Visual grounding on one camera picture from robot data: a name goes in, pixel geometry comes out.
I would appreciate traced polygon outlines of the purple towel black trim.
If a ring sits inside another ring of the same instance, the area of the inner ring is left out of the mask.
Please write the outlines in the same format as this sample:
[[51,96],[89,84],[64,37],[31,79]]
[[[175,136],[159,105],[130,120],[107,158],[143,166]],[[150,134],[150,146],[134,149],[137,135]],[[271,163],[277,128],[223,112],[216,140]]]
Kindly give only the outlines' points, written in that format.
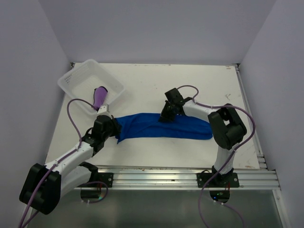
[[94,90],[93,94],[93,108],[98,111],[103,105],[108,94],[108,90],[104,86],[100,86]]

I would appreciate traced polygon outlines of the blue towel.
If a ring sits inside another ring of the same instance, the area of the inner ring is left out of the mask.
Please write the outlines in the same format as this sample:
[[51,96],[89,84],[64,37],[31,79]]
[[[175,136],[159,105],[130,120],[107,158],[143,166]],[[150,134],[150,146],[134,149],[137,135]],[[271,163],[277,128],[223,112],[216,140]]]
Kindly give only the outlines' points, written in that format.
[[158,113],[139,113],[116,120],[121,125],[121,132],[115,137],[120,143],[132,138],[181,138],[209,140],[213,137],[208,122],[189,116],[178,115],[173,122],[160,122]]

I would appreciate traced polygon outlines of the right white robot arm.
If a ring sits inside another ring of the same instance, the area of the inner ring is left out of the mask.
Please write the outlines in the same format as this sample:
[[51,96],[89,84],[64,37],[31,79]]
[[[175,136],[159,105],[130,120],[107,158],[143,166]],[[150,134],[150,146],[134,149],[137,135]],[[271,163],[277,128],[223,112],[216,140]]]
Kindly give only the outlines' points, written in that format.
[[214,185],[223,186],[228,182],[228,175],[233,172],[235,149],[247,134],[247,128],[237,111],[245,114],[246,111],[231,104],[218,106],[201,104],[194,98],[183,98],[177,88],[169,90],[165,96],[160,122],[174,122],[177,116],[181,115],[195,117],[210,124],[213,138],[218,145],[211,180]]

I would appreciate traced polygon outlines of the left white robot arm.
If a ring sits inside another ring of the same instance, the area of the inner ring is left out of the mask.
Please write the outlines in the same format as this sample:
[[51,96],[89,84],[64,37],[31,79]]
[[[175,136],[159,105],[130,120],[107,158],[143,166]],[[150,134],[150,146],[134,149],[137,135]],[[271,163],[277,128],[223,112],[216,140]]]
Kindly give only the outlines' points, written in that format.
[[92,127],[70,151],[44,165],[34,164],[27,175],[19,200],[47,215],[66,193],[86,184],[98,183],[97,167],[87,160],[103,149],[105,141],[118,136],[121,126],[113,116],[99,115]]

